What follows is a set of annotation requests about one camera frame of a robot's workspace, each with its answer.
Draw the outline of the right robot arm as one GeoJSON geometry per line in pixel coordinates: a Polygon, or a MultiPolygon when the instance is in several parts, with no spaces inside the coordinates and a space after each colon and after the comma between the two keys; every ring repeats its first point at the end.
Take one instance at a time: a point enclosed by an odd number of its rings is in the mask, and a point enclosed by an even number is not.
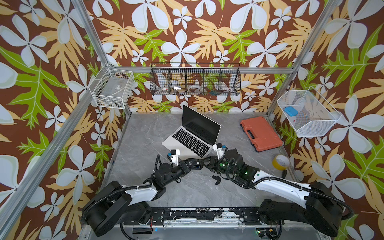
{"type": "Polygon", "coordinates": [[[243,189],[265,191],[286,199],[283,203],[263,200],[257,211],[263,223],[285,220],[300,222],[311,225],[327,236],[336,237],[342,221],[355,214],[324,184],[302,184],[272,176],[245,164],[236,149],[210,156],[203,160],[203,165],[213,172],[224,174],[227,180],[243,189]]]}

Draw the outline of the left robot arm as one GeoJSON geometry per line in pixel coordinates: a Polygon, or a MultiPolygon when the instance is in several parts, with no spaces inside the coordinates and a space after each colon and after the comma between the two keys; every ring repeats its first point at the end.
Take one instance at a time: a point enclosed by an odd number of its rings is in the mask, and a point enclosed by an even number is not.
{"type": "Polygon", "coordinates": [[[157,155],[154,172],[144,180],[142,185],[122,186],[113,181],[105,186],[82,209],[81,223],[91,226],[100,237],[109,232],[116,224],[122,225],[132,216],[132,207],[141,208],[145,213],[148,202],[159,199],[166,192],[166,185],[176,182],[187,175],[194,166],[202,164],[205,159],[188,158],[176,165],[168,155],[170,162],[161,162],[157,155]]]}

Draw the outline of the silver laptop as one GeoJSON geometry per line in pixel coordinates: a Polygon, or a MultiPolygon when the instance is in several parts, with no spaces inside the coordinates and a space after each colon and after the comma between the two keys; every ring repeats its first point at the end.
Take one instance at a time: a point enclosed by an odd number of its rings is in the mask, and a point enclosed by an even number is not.
{"type": "Polygon", "coordinates": [[[221,125],[188,106],[183,106],[182,124],[162,145],[168,150],[179,150],[179,158],[203,159],[213,150],[221,125]]]}

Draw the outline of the black mouse battery cover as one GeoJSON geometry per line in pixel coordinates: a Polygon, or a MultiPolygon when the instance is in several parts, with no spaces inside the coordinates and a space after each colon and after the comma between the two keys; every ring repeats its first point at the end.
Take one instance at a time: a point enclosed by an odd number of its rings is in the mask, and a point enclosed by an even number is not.
{"type": "Polygon", "coordinates": [[[216,181],[215,185],[219,185],[222,181],[220,176],[212,176],[212,178],[216,181]]]}

